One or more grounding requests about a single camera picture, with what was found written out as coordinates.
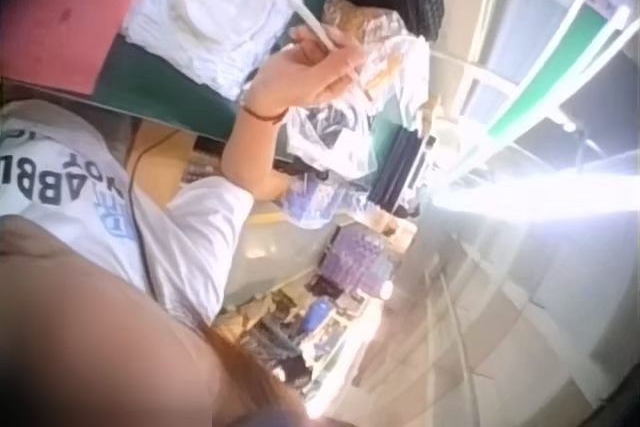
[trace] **white cloth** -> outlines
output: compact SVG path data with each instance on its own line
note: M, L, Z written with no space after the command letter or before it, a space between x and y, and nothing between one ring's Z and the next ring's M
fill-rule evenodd
M100 134L40 100L9 104L3 115L0 218L20 215L35 222L148 293L127 196L129 176ZM222 305L251 194L211 177L182 189L166 212L139 190L133 199L158 301L193 327L202 319L211 322Z
M196 34L177 0L135 0L122 26L129 42L169 61L187 77L235 100L247 76L264 60L291 17L276 0L265 23L247 42L229 48Z

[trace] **red surface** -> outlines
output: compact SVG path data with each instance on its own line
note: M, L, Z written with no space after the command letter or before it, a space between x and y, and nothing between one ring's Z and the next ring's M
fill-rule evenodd
M132 0L7 0L0 75L93 92Z

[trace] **sleeve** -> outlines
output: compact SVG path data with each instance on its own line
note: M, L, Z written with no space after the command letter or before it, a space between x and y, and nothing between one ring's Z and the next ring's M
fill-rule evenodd
M149 251L151 247L154 259L164 264L154 269L155 277L160 277L155 284L170 312L190 316L188 310L194 308L208 323L215 318L222 307L240 231L252 206L249 192L222 177L184 187L167 206L171 232L146 248Z

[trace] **white towel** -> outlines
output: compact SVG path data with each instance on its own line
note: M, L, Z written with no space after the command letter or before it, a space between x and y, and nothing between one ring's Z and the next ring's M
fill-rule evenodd
M127 41L231 100L239 96L247 76L264 60L292 14L285 0L276 0L252 38L229 47L199 36L182 18L178 5L178 0L135 0L122 33Z

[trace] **brown bracelet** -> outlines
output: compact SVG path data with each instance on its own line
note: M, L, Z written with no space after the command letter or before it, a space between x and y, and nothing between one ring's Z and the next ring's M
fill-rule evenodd
M244 110L247 114L249 114L254 119L258 119L258 120L260 120L262 122L271 122L273 125L276 125L276 124L279 124L280 122L282 122L284 120L284 118L287 116L287 113L289 112L289 108L286 108L281 113L279 113L278 115L264 116L264 115L258 114L257 112L254 112L253 110L251 110L246 105L242 106L242 110Z

